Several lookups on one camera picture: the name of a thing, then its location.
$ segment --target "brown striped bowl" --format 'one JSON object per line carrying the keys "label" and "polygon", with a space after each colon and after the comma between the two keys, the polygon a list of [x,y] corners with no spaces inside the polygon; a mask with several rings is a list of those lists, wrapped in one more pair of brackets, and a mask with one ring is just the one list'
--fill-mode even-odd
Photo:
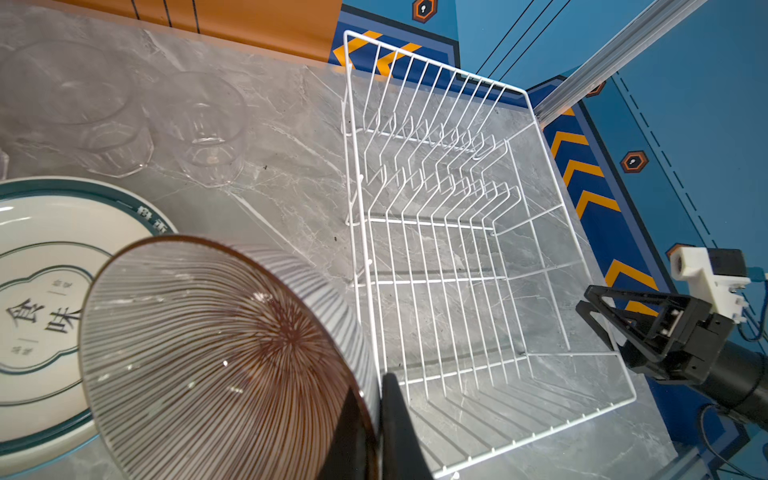
{"label": "brown striped bowl", "polygon": [[115,255],[80,327],[96,426],[134,480],[315,478],[348,392],[373,444],[372,355],[303,262],[181,235]]}

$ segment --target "cup rim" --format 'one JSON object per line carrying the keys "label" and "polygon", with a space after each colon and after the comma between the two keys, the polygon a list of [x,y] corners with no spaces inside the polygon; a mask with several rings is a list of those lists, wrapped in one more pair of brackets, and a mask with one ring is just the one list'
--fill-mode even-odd
{"label": "cup rim", "polygon": [[99,117],[95,120],[90,121],[78,121],[78,122],[66,122],[66,121],[51,121],[47,118],[41,117],[39,115],[35,114],[28,114],[24,113],[24,115],[34,118],[36,121],[40,121],[41,123],[49,124],[49,125],[58,125],[58,126],[67,126],[67,127],[77,127],[77,126],[83,126],[83,125],[91,125],[96,124],[99,122],[103,122],[106,120],[109,120],[110,118],[116,117],[119,114],[121,114],[124,110],[128,108],[129,105],[131,105],[136,96],[136,87],[134,86],[133,81],[131,81],[130,78],[128,78],[128,72],[123,68],[122,65],[118,64],[115,61],[112,61],[107,55],[104,50],[101,50],[100,48],[97,48],[93,45],[89,45],[87,43],[82,43],[79,41],[72,41],[72,40],[59,40],[59,39],[46,39],[46,40],[40,40],[33,42],[31,44],[23,45],[20,48],[17,48],[16,50],[12,51],[11,54],[5,58],[2,62],[0,62],[0,78],[5,73],[5,69],[10,65],[11,60],[14,60],[16,58],[19,58],[23,53],[29,51],[32,48],[37,48],[40,45],[44,44],[69,44],[70,46],[78,47],[78,48],[86,48],[89,50],[92,50],[93,52],[96,52],[104,57],[104,59],[107,61],[107,63],[110,64],[112,68],[115,70],[118,70],[122,77],[126,78],[126,84],[127,84],[127,98],[125,102],[115,111],[112,111],[110,114],[105,115],[104,117]]}
{"label": "cup rim", "polygon": [[[158,89],[160,89],[160,88],[164,87],[165,85],[167,85],[168,83],[172,82],[175,78],[185,77],[185,76],[189,76],[189,77],[201,76],[201,77],[212,79],[215,82],[223,85],[227,90],[232,91],[235,94],[237,100],[240,102],[240,106],[237,108],[237,110],[239,111],[240,120],[241,121],[240,121],[240,125],[239,125],[239,128],[238,128],[237,132],[235,132],[233,135],[229,136],[226,140],[224,140],[224,141],[222,141],[222,142],[220,142],[218,144],[214,144],[214,145],[228,144],[228,143],[230,143],[232,141],[235,141],[238,137],[243,135],[243,133],[247,129],[247,125],[248,125],[248,105],[245,102],[245,97],[243,96],[242,93],[240,93],[240,90],[238,90],[237,87],[232,85],[230,82],[224,80],[219,75],[210,73],[208,71],[198,71],[198,70],[177,71],[177,72],[175,72],[173,74],[166,75],[165,77],[160,79],[156,84],[154,84],[151,87],[149,87],[149,89],[147,91],[147,94],[150,97],[152,95],[156,95],[156,94],[158,94]],[[161,132],[163,135],[169,135],[169,136],[173,137],[174,139],[176,139],[178,141],[184,142],[185,144],[190,143],[189,141],[186,141],[183,138],[179,138],[176,134],[169,133],[165,129],[159,128],[157,126],[157,122],[153,121],[152,115],[149,115],[149,119],[150,119],[150,122],[153,124],[154,128],[157,131]]]}
{"label": "cup rim", "polygon": [[[367,445],[373,445],[370,448],[366,448],[366,456],[368,460],[368,465],[372,466],[372,471],[376,469],[376,465],[378,465],[378,459],[376,458],[377,455],[377,448],[376,445],[378,445],[377,437],[376,437],[376,430],[373,428],[373,420],[371,418],[371,412],[368,410],[368,406],[366,405],[365,401],[363,400],[362,396],[360,395],[360,392],[362,389],[360,388],[360,384],[357,382],[357,379],[355,378],[355,375],[353,374],[352,370],[350,369],[349,365],[347,365],[346,360],[344,359],[343,354],[339,350],[339,347],[336,345],[336,341],[331,337],[331,335],[328,333],[328,330],[323,325],[322,322],[317,318],[317,316],[314,314],[312,310],[299,298],[298,295],[296,295],[293,290],[288,288],[288,286],[283,283],[280,279],[278,279],[274,274],[272,274],[269,270],[267,270],[265,267],[258,264],[257,261],[251,259],[249,256],[247,256],[244,253],[241,253],[238,250],[235,250],[232,247],[229,247],[228,245],[225,245],[223,243],[219,243],[217,241],[208,240],[207,238],[203,237],[195,237],[192,235],[184,235],[184,234],[174,234],[174,235],[161,235],[159,237],[148,237],[144,238],[142,240],[138,240],[136,242],[133,242],[131,245],[128,245],[118,252],[116,252],[112,257],[110,257],[109,260],[99,269],[98,273],[94,275],[94,279],[91,282],[91,285],[88,287],[88,293],[85,295],[85,299],[83,300],[83,308],[88,304],[89,299],[91,298],[91,292],[93,291],[94,285],[98,282],[98,280],[101,278],[101,276],[104,274],[106,269],[118,258],[122,257],[124,254],[136,250],[139,247],[143,247],[145,245],[149,245],[152,243],[162,243],[162,242],[188,242],[188,243],[196,243],[198,245],[203,245],[206,247],[213,248],[215,250],[219,250],[222,253],[231,255],[232,257],[235,257],[236,259],[244,262],[247,266],[251,266],[258,272],[266,275],[267,278],[272,280],[276,283],[276,285],[282,289],[284,292],[288,294],[288,296],[296,302],[297,306],[307,315],[307,317],[312,320],[317,326],[320,327],[320,331],[325,336],[325,338],[329,341],[330,346],[333,348],[333,351],[336,353],[336,355],[342,360],[342,364],[344,366],[344,373],[346,376],[346,380],[349,383],[349,387],[352,390],[352,393],[355,397],[356,404],[361,412],[361,420],[362,420],[362,426],[366,431],[366,444]],[[83,336],[83,329],[80,328],[78,330],[78,345],[82,345],[82,336]],[[82,378],[83,382],[83,393],[85,394],[85,400],[89,405],[89,408],[91,409],[91,415],[93,416],[94,424],[96,425],[97,431],[101,434],[101,430],[99,428],[99,415],[95,411],[95,409],[92,406],[91,402],[91,395],[88,391],[87,384],[85,382],[85,376],[84,376],[84,370],[83,370],[83,355],[80,353],[78,355],[78,367],[80,369],[80,377]],[[109,453],[109,456],[112,457],[115,464],[119,466],[120,470],[122,472],[126,471],[125,466],[123,465],[123,462],[121,462],[112,452],[112,448],[110,447],[109,439],[104,437],[104,443],[107,444],[107,452]],[[369,473],[367,478],[376,478],[376,475],[371,476]]]}

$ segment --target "metal pole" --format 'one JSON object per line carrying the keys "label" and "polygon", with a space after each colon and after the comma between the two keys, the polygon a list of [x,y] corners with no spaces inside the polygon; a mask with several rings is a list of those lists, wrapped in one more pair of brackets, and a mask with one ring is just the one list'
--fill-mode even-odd
{"label": "metal pole", "polygon": [[542,127],[637,57],[707,0],[656,0],[534,108]]}

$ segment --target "plate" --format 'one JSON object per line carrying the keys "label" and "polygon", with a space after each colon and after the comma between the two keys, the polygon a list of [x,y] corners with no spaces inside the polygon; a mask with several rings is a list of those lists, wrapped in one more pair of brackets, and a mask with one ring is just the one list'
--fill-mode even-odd
{"label": "plate", "polygon": [[83,299],[122,247],[175,231],[154,205],[96,180],[0,182],[0,475],[96,435],[78,366]]}

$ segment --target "plate rim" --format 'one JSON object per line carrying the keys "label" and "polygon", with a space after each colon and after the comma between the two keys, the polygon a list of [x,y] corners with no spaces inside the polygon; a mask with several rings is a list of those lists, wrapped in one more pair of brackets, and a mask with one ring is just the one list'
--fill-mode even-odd
{"label": "plate rim", "polygon": [[[7,180],[0,180],[0,187],[7,184],[20,184],[20,183],[24,183],[28,181],[36,181],[36,180],[67,181],[67,182],[80,183],[80,184],[95,184],[100,187],[104,187],[107,190],[117,191],[125,196],[135,199],[139,203],[153,210],[153,212],[155,212],[156,215],[158,215],[159,218],[161,218],[162,221],[165,222],[169,230],[167,233],[178,233],[178,229],[173,224],[173,222],[167,217],[167,215],[162,210],[157,208],[153,203],[146,200],[141,195],[138,195],[123,187],[110,184],[108,182],[93,180],[91,178],[85,178],[85,177],[70,177],[70,176],[62,176],[62,175],[40,175],[40,176],[33,176],[33,177],[19,177],[19,178],[7,179]],[[76,189],[64,189],[62,190],[62,193],[65,194],[68,191],[77,192]],[[83,193],[84,196],[80,198],[83,198],[85,200],[91,200],[91,201],[99,201],[94,198],[88,198],[88,196],[91,196],[94,194],[90,194],[89,192],[81,192],[81,193]],[[43,193],[43,194],[35,194],[35,195],[27,195],[27,196],[19,196],[19,197],[45,197],[45,196],[53,197],[55,195],[56,193]],[[15,196],[8,197],[7,195],[0,194],[0,201],[11,200],[13,198],[18,198],[18,197],[15,197]],[[116,210],[127,213],[126,208],[121,208],[119,206],[117,199],[112,198],[112,200],[113,200],[112,203],[110,202],[102,202],[102,203],[107,204]],[[131,217],[133,217],[135,220],[140,221],[142,226],[146,227],[150,231],[150,234],[152,237],[159,237],[163,235],[163,233],[161,233],[159,230],[152,229],[151,224],[146,219],[142,219],[141,215],[139,215],[135,210],[131,210],[131,212],[133,213]],[[74,415],[71,418],[66,419],[63,422],[60,422],[56,425],[52,425],[46,429],[43,429],[40,432],[32,433],[30,435],[26,435],[18,439],[12,439],[12,440],[7,440],[5,442],[0,442],[0,445],[3,445],[3,444],[7,445],[11,443],[22,444],[20,448],[12,449],[5,453],[0,454],[0,462],[2,462],[4,458],[9,458],[11,455],[13,455],[14,457],[21,457],[26,452],[28,452],[31,449],[34,449],[35,447],[44,447],[45,445],[48,445],[48,444],[53,446],[56,443],[57,439],[60,439],[61,437],[66,436],[68,433],[76,432],[79,429],[86,429],[88,431],[93,431],[95,435],[89,435],[88,438],[86,439],[80,439],[79,437],[75,436],[73,439],[77,440],[77,443],[73,442],[72,445],[66,448],[65,452],[57,453],[53,455],[51,458],[47,458],[48,457],[47,455],[43,455],[44,452],[39,452],[40,461],[35,462],[34,465],[23,467],[22,470],[19,470],[17,472],[3,472],[2,474],[17,475],[17,474],[26,472],[28,470],[31,470],[33,468],[37,468],[46,463],[53,462],[63,456],[68,455],[69,453],[73,452],[75,449],[84,445],[85,443],[90,442],[93,438],[98,436],[98,433],[94,430],[95,424],[93,420],[93,415],[91,414],[91,409],[87,408],[83,412],[80,412],[77,415]]]}

